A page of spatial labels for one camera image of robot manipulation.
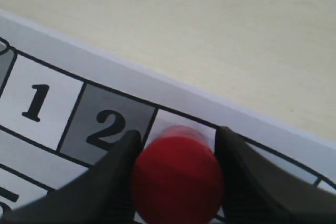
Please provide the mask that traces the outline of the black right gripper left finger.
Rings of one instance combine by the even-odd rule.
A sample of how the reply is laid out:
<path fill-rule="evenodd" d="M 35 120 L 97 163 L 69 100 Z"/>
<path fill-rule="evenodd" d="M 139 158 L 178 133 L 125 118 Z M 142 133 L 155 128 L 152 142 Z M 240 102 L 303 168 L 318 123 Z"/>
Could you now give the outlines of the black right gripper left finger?
<path fill-rule="evenodd" d="M 85 173 L 30 204 L 5 213 L 1 223 L 133 223 L 130 176 L 142 149 L 136 130 Z"/>

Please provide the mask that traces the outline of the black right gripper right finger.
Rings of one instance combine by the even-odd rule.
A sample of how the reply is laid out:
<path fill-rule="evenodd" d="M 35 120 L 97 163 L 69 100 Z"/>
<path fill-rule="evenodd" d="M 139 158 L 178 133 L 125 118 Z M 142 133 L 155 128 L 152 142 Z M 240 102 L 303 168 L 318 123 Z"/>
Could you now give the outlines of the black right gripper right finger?
<path fill-rule="evenodd" d="M 335 223 L 335 195 L 268 161 L 228 127 L 216 130 L 215 156 L 227 223 Z"/>

